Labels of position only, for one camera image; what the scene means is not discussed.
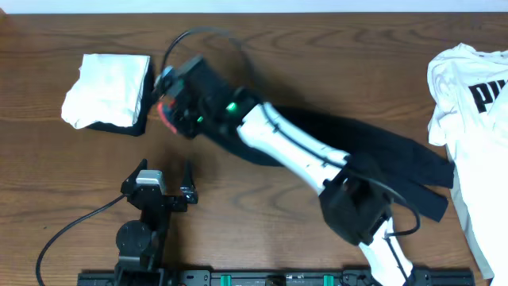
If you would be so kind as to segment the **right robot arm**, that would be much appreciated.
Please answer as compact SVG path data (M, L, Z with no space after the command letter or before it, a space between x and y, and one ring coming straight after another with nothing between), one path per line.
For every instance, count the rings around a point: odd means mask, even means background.
M312 137L256 92L232 87L200 56L156 78L161 119L187 139L203 135L253 164L280 165L317 194L323 219L361 249L380 285L413 285L414 266L397 238L416 232L394 228L391 205L411 205L389 187L370 157L351 155Z

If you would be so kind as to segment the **black pants red waistband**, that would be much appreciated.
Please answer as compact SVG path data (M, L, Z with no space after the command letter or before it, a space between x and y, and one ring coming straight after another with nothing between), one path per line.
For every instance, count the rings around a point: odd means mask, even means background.
M455 165L409 138L352 118L291 106L277 111L311 136L352 155L367 154L381 168L386 184L412 203L421 215L439 222L448 199L429 189L451 188Z

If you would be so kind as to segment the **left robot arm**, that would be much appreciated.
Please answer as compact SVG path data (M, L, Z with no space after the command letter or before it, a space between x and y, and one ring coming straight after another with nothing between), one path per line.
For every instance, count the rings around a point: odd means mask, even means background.
M143 159L121 185L128 203L140 210L140 218L125 223L117 232L116 285L177 285L178 275L163 267L164 247L171 214L185 212L198 202L191 163L186 162L180 195L168 195L164 174L148 169Z

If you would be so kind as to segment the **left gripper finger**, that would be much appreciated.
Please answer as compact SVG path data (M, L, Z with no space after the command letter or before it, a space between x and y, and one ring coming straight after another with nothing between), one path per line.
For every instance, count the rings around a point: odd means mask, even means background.
M180 191L183 193L183 198L189 204L198 203L198 192L194 184L192 175L192 164L190 161L185 163L183 180L180 185Z
M148 161L146 159L142 159L141 162L137 165L134 171L122 182L121 184L121 193L123 195L131 195L134 193L134 190L137 186L137 177L142 170L146 170L148 167Z

